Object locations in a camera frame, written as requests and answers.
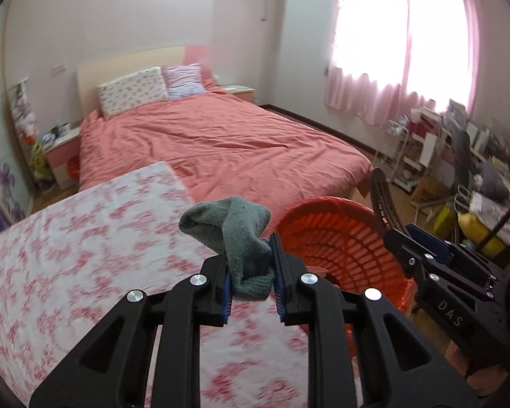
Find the sheer curtain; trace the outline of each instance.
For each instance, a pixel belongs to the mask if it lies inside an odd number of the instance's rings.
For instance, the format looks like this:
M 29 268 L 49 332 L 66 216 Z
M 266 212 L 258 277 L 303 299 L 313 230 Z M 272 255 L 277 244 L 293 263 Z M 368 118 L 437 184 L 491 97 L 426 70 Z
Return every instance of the sheer curtain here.
M 469 113 L 477 0 L 338 0 L 325 103 L 380 126 L 432 99 Z

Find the light switch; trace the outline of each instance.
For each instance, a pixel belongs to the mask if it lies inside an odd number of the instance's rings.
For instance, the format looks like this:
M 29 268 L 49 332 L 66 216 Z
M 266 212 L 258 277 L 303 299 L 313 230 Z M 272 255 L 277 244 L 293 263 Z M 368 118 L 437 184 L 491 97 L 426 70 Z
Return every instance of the light switch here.
M 51 69 L 51 76 L 55 77 L 60 73 L 66 72 L 68 70 L 68 63 L 62 63 L 58 66 L 55 66 Z

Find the metal screw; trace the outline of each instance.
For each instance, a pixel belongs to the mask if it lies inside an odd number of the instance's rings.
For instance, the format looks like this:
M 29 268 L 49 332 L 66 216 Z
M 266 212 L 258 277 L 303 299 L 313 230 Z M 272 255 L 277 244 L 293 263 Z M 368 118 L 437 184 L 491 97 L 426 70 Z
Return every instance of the metal screw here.
M 129 291 L 126 300 L 129 302 L 140 302 L 143 299 L 143 292 L 140 290 Z
M 318 281 L 317 275 L 314 275 L 313 273 L 304 273 L 300 280 L 304 282 L 305 284 L 315 284 Z
M 382 292 L 379 291 L 377 288 L 367 288 L 364 291 L 364 295 L 367 299 L 370 299 L 371 301 L 379 301 L 382 298 Z
M 190 282 L 194 286 L 200 287 L 201 285 L 204 285 L 206 282 L 208 282 L 208 278 L 205 277 L 204 275 L 194 275 L 191 276 Z

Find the white wall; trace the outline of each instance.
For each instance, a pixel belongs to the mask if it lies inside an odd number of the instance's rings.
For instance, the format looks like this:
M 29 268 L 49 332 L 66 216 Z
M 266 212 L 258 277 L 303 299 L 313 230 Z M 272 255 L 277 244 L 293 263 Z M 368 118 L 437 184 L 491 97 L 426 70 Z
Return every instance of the white wall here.
M 324 104 L 334 4 L 334 0 L 287 0 L 270 103 L 377 147 L 375 127 Z M 498 117 L 510 129 L 510 8 L 504 0 L 481 0 L 480 30 L 475 122 L 491 126 L 492 118 Z
M 273 29 L 260 20 L 266 2 L 12 0 L 6 25 L 6 80 L 13 85 L 29 78 L 27 92 L 41 130 L 60 118 L 82 119 L 75 82 L 79 64 L 128 51 L 211 44 L 214 73 L 224 83 L 259 89 L 265 79 L 261 57 Z M 51 77 L 51 68 L 63 62 L 68 71 Z

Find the coral blanket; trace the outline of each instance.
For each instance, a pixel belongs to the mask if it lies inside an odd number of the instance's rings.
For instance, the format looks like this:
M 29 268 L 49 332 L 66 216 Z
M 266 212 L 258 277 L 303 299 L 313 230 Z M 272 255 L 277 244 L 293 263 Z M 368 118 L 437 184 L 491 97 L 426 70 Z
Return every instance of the coral blanket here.
M 159 161 L 175 170 L 195 202 L 239 194 L 266 205 L 267 232 L 287 206 L 341 196 L 365 182 L 372 167 L 337 138 L 216 86 L 107 120 L 95 111 L 82 124 L 82 190 Z

